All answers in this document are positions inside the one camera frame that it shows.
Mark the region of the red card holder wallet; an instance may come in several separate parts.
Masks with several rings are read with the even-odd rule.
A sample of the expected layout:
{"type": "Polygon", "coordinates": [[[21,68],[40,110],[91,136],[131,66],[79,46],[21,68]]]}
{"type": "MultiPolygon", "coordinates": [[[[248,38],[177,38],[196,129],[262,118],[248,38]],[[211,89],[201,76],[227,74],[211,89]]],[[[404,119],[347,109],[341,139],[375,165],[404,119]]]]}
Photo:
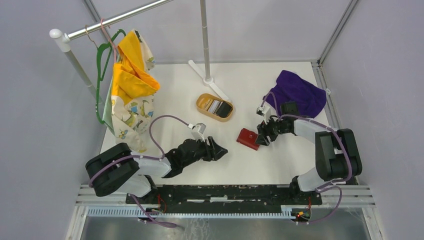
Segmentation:
{"type": "Polygon", "coordinates": [[[239,132],[236,142],[257,151],[260,147],[260,145],[256,143],[257,138],[258,134],[256,132],[242,128],[239,132]]]}

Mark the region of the black credit card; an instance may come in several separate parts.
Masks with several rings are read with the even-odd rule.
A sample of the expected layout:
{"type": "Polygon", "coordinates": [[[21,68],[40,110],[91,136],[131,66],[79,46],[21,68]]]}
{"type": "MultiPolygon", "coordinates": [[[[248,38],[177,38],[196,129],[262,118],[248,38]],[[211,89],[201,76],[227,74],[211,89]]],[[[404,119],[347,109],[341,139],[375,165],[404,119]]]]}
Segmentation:
{"type": "Polygon", "coordinates": [[[223,101],[214,114],[220,118],[227,118],[232,110],[233,107],[228,102],[223,101]]]}

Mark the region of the oval wooden tray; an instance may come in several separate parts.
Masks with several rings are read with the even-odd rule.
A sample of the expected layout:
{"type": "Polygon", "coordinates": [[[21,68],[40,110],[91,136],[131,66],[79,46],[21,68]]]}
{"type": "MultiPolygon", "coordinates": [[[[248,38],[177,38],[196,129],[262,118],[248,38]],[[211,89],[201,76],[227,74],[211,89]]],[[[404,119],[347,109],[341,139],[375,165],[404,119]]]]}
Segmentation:
{"type": "Polygon", "coordinates": [[[201,94],[195,105],[201,114],[219,122],[228,122],[235,111],[232,103],[209,93],[201,94]]]}

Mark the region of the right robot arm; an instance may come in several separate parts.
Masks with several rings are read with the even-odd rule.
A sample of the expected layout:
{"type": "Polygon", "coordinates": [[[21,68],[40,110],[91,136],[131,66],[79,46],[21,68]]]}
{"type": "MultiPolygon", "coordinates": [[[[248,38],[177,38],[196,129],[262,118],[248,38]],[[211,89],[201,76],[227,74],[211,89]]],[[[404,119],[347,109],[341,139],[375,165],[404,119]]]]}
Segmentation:
{"type": "Polygon", "coordinates": [[[335,184],[346,183],[362,173],[363,165],[353,131],[333,128],[312,118],[301,116],[295,102],[281,105],[281,116],[272,115],[269,106],[260,105],[256,113],[263,120],[257,125],[256,144],[268,146],[279,135],[292,134],[314,144],[314,167],[295,176],[289,189],[289,199],[302,204],[309,192],[323,192],[335,184]]]}

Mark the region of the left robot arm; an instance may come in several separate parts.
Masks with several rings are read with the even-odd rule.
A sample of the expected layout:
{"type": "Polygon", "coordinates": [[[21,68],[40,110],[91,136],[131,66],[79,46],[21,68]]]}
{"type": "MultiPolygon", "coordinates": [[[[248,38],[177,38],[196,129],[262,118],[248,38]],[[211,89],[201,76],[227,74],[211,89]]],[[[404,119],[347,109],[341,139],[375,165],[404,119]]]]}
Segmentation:
{"type": "Polygon", "coordinates": [[[163,159],[147,155],[137,155],[130,151],[126,143],[119,143],[90,159],[85,164],[89,176],[89,186],[96,196],[105,197],[115,192],[132,194],[145,204],[157,198],[157,187],[153,177],[173,178],[184,168],[198,161],[218,161],[228,150],[213,139],[186,139],[178,147],[171,149],[163,159]]]}

